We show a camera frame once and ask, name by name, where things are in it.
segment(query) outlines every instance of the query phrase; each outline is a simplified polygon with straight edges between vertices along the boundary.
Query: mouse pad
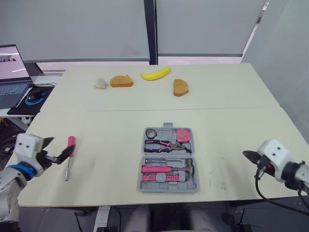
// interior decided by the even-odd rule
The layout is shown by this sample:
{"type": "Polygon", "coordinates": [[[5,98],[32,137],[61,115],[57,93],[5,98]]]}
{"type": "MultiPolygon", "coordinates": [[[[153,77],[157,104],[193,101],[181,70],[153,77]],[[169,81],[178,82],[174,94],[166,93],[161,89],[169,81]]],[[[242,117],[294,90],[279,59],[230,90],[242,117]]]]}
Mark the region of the mouse pad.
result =
{"type": "Polygon", "coordinates": [[[19,106],[12,107],[7,114],[8,115],[36,115],[38,112],[40,112],[42,105],[46,101],[49,94],[52,92],[53,88],[54,87],[45,87],[45,86],[33,87],[29,93],[40,90],[42,91],[41,97],[34,102],[28,102],[27,96],[25,96],[23,100],[21,101],[21,103],[19,104],[19,106]]]}

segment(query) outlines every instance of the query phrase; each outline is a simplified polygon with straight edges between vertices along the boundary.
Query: pink-handled pliers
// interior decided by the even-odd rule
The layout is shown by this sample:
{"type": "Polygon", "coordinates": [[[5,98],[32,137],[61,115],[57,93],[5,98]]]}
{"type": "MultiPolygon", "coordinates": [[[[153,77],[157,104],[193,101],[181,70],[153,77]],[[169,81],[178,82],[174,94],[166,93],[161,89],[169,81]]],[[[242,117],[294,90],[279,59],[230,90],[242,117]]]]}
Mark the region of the pink-handled pliers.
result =
{"type": "Polygon", "coordinates": [[[159,149],[152,149],[152,148],[145,147],[144,148],[145,152],[160,153],[160,152],[170,152],[171,150],[186,150],[187,152],[191,153],[191,150],[186,148],[184,145],[172,144],[170,141],[166,141],[166,140],[146,140],[145,143],[146,144],[161,144],[165,146],[159,149]]]}

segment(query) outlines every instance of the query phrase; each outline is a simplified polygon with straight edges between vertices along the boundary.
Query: tool kit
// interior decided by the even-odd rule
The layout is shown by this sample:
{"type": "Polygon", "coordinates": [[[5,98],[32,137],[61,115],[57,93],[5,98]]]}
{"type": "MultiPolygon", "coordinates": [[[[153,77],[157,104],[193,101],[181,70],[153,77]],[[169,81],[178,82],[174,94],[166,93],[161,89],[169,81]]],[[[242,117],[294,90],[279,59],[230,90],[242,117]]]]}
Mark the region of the tool kit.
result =
{"type": "Polygon", "coordinates": [[[139,171],[139,189],[142,192],[198,191],[197,163],[191,156],[194,151],[192,131],[164,127],[146,128],[139,171]]]}

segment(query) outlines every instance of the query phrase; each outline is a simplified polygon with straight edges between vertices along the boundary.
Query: toast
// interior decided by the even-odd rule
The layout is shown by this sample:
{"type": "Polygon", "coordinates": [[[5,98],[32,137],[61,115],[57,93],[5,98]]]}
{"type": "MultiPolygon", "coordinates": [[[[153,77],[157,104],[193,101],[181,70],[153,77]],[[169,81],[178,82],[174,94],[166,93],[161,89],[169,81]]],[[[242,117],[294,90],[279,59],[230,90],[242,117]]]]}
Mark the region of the toast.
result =
{"type": "Polygon", "coordinates": [[[175,79],[174,80],[174,95],[176,97],[180,97],[186,94],[187,92],[189,92],[188,83],[186,83],[182,79],[175,79]]]}
{"type": "Polygon", "coordinates": [[[125,76],[115,76],[110,80],[112,87],[131,87],[133,81],[128,75],[125,76]]]}

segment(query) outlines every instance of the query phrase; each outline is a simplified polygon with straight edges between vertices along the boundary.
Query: laptop screen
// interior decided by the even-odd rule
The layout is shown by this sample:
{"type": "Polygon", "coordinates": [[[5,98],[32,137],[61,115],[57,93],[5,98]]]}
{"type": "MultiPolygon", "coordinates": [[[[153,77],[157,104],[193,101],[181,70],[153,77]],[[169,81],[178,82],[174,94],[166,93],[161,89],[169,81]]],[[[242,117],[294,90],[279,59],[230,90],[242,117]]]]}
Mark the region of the laptop screen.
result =
{"type": "Polygon", "coordinates": [[[0,83],[31,80],[15,45],[0,46],[0,83]]]}

